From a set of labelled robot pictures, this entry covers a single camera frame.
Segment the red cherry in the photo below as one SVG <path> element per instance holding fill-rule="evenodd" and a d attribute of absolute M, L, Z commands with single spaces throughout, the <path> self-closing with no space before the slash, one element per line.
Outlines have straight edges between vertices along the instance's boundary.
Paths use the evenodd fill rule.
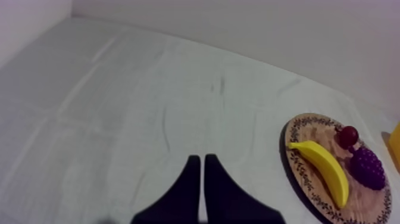
<path fill-rule="evenodd" d="M 339 143 L 344 148 L 351 147 L 358 141 L 358 132 L 353 126 L 344 127 L 337 133 L 337 136 L 339 137 Z"/>

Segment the white tablecloth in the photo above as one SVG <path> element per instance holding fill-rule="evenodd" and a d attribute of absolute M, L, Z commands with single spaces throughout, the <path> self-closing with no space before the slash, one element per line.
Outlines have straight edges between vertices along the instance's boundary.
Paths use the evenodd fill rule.
<path fill-rule="evenodd" d="M 68 19 L 0 71 L 0 223 L 129 223 L 188 155 L 208 153 L 287 223 L 319 223 L 279 155 L 282 127 L 306 112 L 359 130 L 383 161 L 399 223 L 400 175 L 382 141 L 395 117 L 228 51 Z"/>

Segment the yellow object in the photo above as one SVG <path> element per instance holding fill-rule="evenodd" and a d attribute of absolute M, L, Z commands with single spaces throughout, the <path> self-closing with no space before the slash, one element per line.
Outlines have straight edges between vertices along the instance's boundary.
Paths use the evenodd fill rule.
<path fill-rule="evenodd" d="M 396 157 L 397 165 L 400 166 L 400 123 L 397 124 L 395 130 L 390 135 L 389 145 Z"/>
<path fill-rule="evenodd" d="M 314 141 L 291 142 L 289 148 L 297 148 L 322 174 L 333 201 L 339 208 L 346 206 L 349 197 L 349 182 L 338 161 L 324 147 Z"/>

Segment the purple grapes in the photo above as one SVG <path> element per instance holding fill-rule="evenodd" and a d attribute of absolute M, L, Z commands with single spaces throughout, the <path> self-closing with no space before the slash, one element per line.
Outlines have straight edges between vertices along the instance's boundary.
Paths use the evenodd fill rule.
<path fill-rule="evenodd" d="M 373 190 L 385 187 L 385 171 L 382 162 L 374 152 L 365 147 L 351 150 L 350 169 L 353 177 L 364 186 Z"/>

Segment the toy fruit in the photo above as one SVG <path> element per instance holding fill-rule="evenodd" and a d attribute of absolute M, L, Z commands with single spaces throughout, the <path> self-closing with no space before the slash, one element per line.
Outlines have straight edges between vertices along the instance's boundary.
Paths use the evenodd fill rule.
<path fill-rule="evenodd" d="M 350 159 L 350 171 L 352 176 L 364 186 L 373 190 L 381 190 L 385 187 L 385 171 L 382 162 L 366 147 L 358 150 L 350 150 L 353 157 Z"/>
<path fill-rule="evenodd" d="M 358 132 L 353 126 L 346 126 L 337 132 L 339 145 L 347 149 L 352 147 L 358 141 Z"/>
<path fill-rule="evenodd" d="M 338 161 L 321 145 L 314 141 L 291 142 L 289 148 L 297 148 L 306 160 L 322 174 L 333 201 L 343 208 L 349 197 L 349 183 Z"/>

